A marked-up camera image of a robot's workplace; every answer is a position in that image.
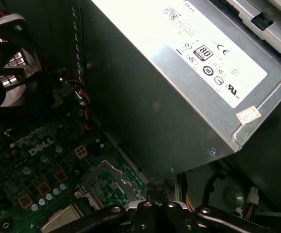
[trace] motherboard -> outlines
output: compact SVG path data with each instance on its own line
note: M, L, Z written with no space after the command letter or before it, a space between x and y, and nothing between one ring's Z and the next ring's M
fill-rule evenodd
M144 198L145 186L79 107L60 107L6 131L0 150L0 232L48 233L111 204Z

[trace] cooling fan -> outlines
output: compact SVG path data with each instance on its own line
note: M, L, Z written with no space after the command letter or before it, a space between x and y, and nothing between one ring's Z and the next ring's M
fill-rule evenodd
M0 125L38 112L50 93L24 18L0 17Z

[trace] gold-colored component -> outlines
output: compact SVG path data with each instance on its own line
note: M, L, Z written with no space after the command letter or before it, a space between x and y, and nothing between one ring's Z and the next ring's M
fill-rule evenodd
M59 170L57 173L55 173L54 176L57 182L59 183L62 183L67 180L67 175L65 174L64 170Z
M44 181L37 186L37 190L41 195L45 196L51 191L51 187Z
M34 203L34 201L31 199L31 197L28 194L25 194L20 199L18 199L18 202L25 210L29 209Z

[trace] power supply unit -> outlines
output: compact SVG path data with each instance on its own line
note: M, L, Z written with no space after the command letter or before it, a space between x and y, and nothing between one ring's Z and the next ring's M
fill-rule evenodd
M281 56L219 2L83 3L93 107L152 180L239 151L281 101Z

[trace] ce mark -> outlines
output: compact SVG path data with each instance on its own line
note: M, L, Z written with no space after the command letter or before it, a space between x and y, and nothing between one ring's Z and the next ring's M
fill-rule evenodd
M224 49L224 46L223 45L218 45L217 46L218 50L222 50L223 51L223 54L226 56L227 53L230 53L229 50L226 50Z

